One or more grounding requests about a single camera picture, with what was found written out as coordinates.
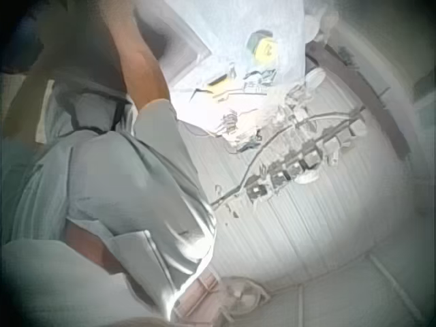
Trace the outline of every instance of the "fan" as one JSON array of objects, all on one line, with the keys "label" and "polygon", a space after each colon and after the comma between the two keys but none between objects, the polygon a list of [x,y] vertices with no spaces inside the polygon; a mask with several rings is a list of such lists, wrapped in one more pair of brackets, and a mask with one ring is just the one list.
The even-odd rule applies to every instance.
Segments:
[{"label": "fan", "polygon": [[223,278],[220,283],[222,309],[231,317],[245,315],[270,299],[265,289],[243,277]]}]

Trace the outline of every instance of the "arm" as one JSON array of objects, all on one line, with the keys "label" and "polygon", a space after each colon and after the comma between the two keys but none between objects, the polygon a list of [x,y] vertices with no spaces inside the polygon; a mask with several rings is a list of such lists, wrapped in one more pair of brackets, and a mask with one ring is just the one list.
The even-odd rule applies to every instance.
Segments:
[{"label": "arm", "polygon": [[37,146],[36,130],[46,93],[50,69],[43,52],[31,68],[17,92],[2,123],[2,137],[15,138],[29,146]]},{"label": "arm", "polygon": [[127,92],[141,110],[156,99],[169,100],[170,92],[157,59],[142,39],[132,12],[130,9],[109,18],[107,15],[106,24],[120,56]]}]

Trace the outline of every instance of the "ceiling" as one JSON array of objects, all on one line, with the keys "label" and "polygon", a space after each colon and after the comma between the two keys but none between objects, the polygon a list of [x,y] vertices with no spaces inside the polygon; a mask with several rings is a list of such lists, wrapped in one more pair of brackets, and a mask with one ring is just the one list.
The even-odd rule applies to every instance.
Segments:
[{"label": "ceiling", "polygon": [[[309,108],[347,112],[360,105],[330,74]],[[290,183],[255,207],[243,196],[230,203],[230,210],[216,212],[211,265],[218,275],[250,277],[271,290],[302,283],[362,255],[411,217],[405,166],[367,111],[365,119],[367,136],[342,155],[337,167],[324,165],[318,181]],[[223,140],[198,137],[184,127],[181,134],[210,201],[218,197],[217,185],[226,192],[240,182],[254,152],[231,155]],[[274,161],[280,156],[274,150],[286,144],[286,136],[276,140],[260,161]]]}]

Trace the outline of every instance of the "cable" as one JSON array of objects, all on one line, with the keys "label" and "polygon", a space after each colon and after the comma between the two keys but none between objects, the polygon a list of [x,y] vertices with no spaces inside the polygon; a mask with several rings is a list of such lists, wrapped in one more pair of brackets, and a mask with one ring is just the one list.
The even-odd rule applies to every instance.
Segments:
[{"label": "cable", "polygon": [[251,172],[251,169],[253,168],[254,164],[256,163],[256,161],[258,160],[259,156],[262,154],[262,152],[277,138],[279,137],[281,134],[283,134],[284,132],[286,132],[287,130],[291,129],[291,128],[298,128],[301,125],[304,125],[305,123],[307,123],[308,121],[318,121],[318,120],[322,120],[322,119],[340,119],[343,121],[348,121],[351,119],[351,116],[348,113],[344,113],[344,112],[327,112],[325,114],[317,114],[315,116],[309,117],[307,119],[304,119],[300,122],[298,122],[297,124],[291,124],[288,125],[282,129],[280,129],[278,132],[276,132],[273,136],[271,136],[271,138],[269,138],[259,149],[259,151],[254,155],[253,159],[250,161],[250,163],[247,166],[247,169],[245,170],[245,173],[241,179],[241,182],[238,184],[238,186],[236,186],[235,188],[233,188],[231,191],[227,192],[224,196],[221,196],[220,198],[218,198],[217,200],[215,200],[214,202],[212,202],[211,206],[213,210],[217,210],[220,206],[222,206],[223,204],[226,204],[228,201],[230,201],[232,198],[238,197],[243,190],[243,187],[245,185],[245,183],[248,180],[248,176],[249,173]]}]

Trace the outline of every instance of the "white ceiling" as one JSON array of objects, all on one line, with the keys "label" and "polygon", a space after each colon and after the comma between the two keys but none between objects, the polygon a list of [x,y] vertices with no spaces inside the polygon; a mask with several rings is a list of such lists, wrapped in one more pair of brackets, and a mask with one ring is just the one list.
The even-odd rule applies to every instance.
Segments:
[{"label": "white ceiling", "polygon": [[[317,90],[312,112],[349,111],[360,103],[330,76]],[[411,217],[405,166],[377,122],[366,112],[368,135],[344,154],[338,167],[324,166],[310,185],[289,184],[254,209],[243,196],[217,212],[212,266],[221,276],[255,279],[270,289],[308,281],[368,251]],[[224,141],[200,138],[181,127],[209,200],[240,182],[253,156],[230,155]],[[285,139],[274,149],[285,148]],[[275,154],[263,154],[263,162]]]}]

